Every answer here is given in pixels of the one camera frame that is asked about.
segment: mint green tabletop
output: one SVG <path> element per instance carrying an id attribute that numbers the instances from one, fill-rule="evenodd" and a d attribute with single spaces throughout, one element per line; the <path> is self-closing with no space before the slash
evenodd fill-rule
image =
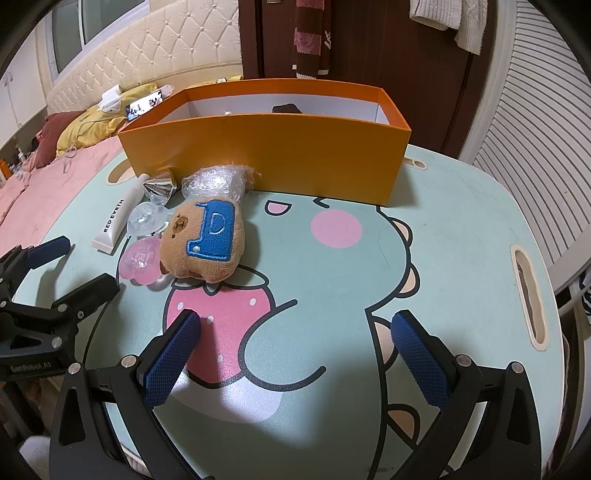
<path id="1" fill-rule="evenodd" d="M 389 479 L 439 412 L 389 339 L 392 316 L 409 309 L 455 355 L 488 367 L 525 366 L 546 463 L 560 425 L 564 365 L 534 237 L 514 200 L 482 171 L 413 146 L 407 157 L 422 163 L 402 165 L 388 207 L 249 192 L 246 250 L 232 278 L 218 286 L 170 276 L 149 287 L 122 280 L 111 305 L 81 322 L 77 358 L 88 368 L 115 365 L 192 308 L 202 317 L 201 343 L 154 411 L 199 475 Z M 89 244 L 129 188 L 105 182 L 124 158 L 107 165 L 47 234 L 68 236 L 71 254 L 30 272 L 15 301 L 47 307 L 96 275 L 116 275 L 125 234 L 112 255 Z M 530 259 L 541 299 L 538 348 L 515 248 Z M 135 451 L 116 407 L 108 411 L 122 444 Z M 482 412 L 479 406 L 452 468 Z"/>

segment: cream headboard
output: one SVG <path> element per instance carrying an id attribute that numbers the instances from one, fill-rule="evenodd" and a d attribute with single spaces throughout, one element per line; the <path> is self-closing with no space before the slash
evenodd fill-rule
<path id="1" fill-rule="evenodd" d="M 117 32 L 47 95 L 49 113 L 84 110 L 115 84 L 195 83 L 242 74 L 238 0 L 178 0 Z"/>

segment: maroon pillow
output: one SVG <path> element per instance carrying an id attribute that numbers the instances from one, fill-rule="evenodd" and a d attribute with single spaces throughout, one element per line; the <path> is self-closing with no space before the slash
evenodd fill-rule
<path id="1" fill-rule="evenodd" d="M 45 117 L 45 125 L 41 130 L 41 139 L 35 157 L 35 168 L 45 167 L 55 159 L 57 141 L 61 133 L 83 113 L 84 111 L 53 113 Z"/>

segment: white knitted sweater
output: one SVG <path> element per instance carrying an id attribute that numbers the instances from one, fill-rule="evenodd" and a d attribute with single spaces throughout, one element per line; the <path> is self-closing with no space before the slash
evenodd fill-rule
<path id="1" fill-rule="evenodd" d="M 411 0 L 410 18 L 438 30 L 457 30 L 460 48 L 480 55 L 488 0 Z"/>

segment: screw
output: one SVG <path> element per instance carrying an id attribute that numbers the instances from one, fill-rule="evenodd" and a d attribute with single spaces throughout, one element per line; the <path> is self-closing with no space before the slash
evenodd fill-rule
<path id="1" fill-rule="evenodd" d="M 80 364 L 78 362 L 76 362 L 75 364 L 71 364 L 68 367 L 68 373 L 69 374 L 74 375 L 74 374 L 78 373 L 79 371 L 80 371 Z"/>
<path id="2" fill-rule="evenodd" d="M 460 367 L 469 367 L 472 364 L 472 359 L 467 355 L 458 355 L 456 362 Z"/>
<path id="3" fill-rule="evenodd" d="M 121 360 L 121 365 L 123 365 L 125 368 L 129 368 L 135 365 L 135 361 L 135 355 L 127 355 Z"/>
<path id="4" fill-rule="evenodd" d="M 511 368 L 516 374 L 522 374 L 524 371 L 523 365 L 521 365 L 519 362 L 513 362 L 511 364 Z"/>

